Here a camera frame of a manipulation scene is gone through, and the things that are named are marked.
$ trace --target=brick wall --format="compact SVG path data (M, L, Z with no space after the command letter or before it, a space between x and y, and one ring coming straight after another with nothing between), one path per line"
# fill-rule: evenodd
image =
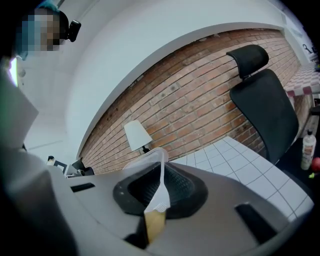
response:
M105 112L80 156L96 174L122 169L141 154L131 152L124 125L139 120L171 160L231 136L261 152L264 144L230 100L241 80L227 51L255 44L266 49L267 66L285 85L299 61L277 30L243 29L209 36L166 56L130 85Z

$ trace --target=black office chair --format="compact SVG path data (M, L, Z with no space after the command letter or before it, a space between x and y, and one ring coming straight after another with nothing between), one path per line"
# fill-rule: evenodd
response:
M84 171L84 176L90 176L90 175L95 175L94 170L91 167L85 167L84 163L82 162L82 157L75 161L72 166L76 170L83 170Z
M280 80L270 69L251 75L268 63L267 52L258 45L247 45L226 54L235 59L239 76L243 79L230 90L230 98L259 133L266 149L266 159L315 200L319 189L316 181L308 178L309 173L300 168L302 138L292 145L299 122ZM319 115L319 112L311 111L310 114Z

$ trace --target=white bottle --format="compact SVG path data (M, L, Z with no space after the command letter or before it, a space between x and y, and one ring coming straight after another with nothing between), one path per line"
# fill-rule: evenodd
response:
M307 131L307 135L303 137L301 169L308 170L314 157L316 148L316 137L312 134L312 130Z

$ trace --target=white lamp shade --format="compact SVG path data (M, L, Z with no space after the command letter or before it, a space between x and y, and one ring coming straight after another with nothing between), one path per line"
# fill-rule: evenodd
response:
M142 148L152 141L152 138L138 120L125 124L124 131L132 151Z

